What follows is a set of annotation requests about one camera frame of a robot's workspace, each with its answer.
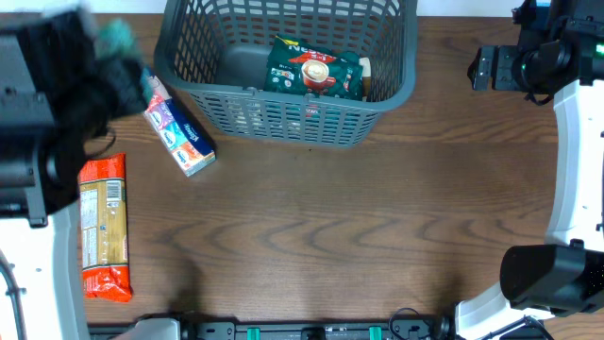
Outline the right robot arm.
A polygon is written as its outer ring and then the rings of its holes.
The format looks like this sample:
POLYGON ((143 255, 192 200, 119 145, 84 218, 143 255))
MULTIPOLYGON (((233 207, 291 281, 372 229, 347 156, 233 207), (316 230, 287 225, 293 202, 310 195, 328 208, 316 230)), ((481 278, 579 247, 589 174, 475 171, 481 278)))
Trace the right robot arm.
POLYGON ((545 339, 545 322, 603 306, 603 4, 526 0, 515 45, 482 46, 477 91, 520 92, 551 105, 558 154, 552 214, 540 245, 509 248, 499 280, 457 304, 439 339, 545 339))

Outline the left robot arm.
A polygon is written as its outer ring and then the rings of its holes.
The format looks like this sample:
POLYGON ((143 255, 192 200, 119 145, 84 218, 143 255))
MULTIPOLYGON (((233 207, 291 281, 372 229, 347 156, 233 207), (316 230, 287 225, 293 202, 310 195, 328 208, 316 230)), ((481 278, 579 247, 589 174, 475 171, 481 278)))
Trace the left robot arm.
POLYGON ((129 27, 81 5, 1 27, 1 277, 20 339, 89 337, 77 266, 78 175, 89 140, 146 110, 129 27))

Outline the grey plastic lattice basket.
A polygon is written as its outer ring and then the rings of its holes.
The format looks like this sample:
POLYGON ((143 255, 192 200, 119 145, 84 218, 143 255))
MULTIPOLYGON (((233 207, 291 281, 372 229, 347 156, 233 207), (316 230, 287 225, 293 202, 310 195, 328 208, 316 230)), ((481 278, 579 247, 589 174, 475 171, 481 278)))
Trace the grey plastic lattice basket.
POLYGON ((161 80, 188 93, 225 134, 230 103, 276 102, 302 111, 300 140, 346 147, 364 140, 380 116, 402 106, 415 84, 416 0, 196 0, 167 3, 154 56, 161 80), (263 90, 276 34, 371 62, 366 100, 263 90))

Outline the orange spaghetti packet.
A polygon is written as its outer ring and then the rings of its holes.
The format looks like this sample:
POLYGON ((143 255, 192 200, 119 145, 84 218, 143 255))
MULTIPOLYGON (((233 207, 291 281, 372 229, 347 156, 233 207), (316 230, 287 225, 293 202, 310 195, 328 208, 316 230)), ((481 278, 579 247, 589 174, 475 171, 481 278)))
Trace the orange spaghetti packet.
POLYGON ((129 302, 126 155, 88 161, 79 190, 84 295, 129 302))

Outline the Kleenex tissue multipack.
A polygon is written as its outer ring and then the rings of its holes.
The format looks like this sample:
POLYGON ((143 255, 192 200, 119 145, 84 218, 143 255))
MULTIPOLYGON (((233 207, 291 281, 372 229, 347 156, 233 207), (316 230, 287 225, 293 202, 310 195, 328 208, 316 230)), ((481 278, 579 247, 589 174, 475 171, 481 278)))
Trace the Kleenex tissue multipack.
POLYGON ((216 160, 214 148, 193 121, 177 107, 159 78, 151 75, 146 79, 152 97, 143 116, 180 170, 190 177, 216 160))

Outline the brown cookie pouch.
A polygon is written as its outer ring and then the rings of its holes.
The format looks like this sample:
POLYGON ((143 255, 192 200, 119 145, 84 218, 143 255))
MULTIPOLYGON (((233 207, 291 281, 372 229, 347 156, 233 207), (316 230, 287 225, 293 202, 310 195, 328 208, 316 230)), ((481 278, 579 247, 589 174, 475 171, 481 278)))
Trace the brown cookie pouch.
POLYGON ((368 58, 360 58, 359 65, 362 67, 362 99, 366 100, 371 90, 371 62, 368 58))

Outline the mint green wipes packet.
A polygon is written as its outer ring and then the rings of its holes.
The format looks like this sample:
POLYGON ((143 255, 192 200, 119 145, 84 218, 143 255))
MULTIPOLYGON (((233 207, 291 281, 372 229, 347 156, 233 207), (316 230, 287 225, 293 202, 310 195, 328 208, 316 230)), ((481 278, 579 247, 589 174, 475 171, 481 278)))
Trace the mint green wipes packet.
POLYGON ((98 30, 94 48, 98 60, 118 58, 133 61, 138 73, 137 79, 143 87, 143 96, 147 101, 152 98, 154 90, 148 82, 150 73, 143 62, 142 49, 138 38, 126 21, 115 19, 103 25, 98 30))

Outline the beige paper pouch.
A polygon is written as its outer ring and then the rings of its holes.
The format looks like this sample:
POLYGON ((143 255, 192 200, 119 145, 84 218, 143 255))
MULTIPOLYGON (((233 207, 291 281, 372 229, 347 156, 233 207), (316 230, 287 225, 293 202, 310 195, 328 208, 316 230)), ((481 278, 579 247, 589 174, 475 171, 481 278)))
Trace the beige paper pouch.
POLYGON ((298 106, 269 102, 243 102, 227 105, 234 130, 243 135, 300 140, 302 111, 298 106))

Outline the green Nescafe coffee bag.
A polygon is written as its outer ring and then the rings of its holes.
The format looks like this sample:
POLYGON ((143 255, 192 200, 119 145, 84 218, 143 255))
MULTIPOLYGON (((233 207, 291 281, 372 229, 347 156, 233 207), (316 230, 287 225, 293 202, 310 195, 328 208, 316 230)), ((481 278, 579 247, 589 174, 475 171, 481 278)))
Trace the green Nescafe coffee bag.
POLYGON ((293 37, 276 35, 266 62, 263 90, 361 101, 360 59, 352 52, 335 53, 293 37))

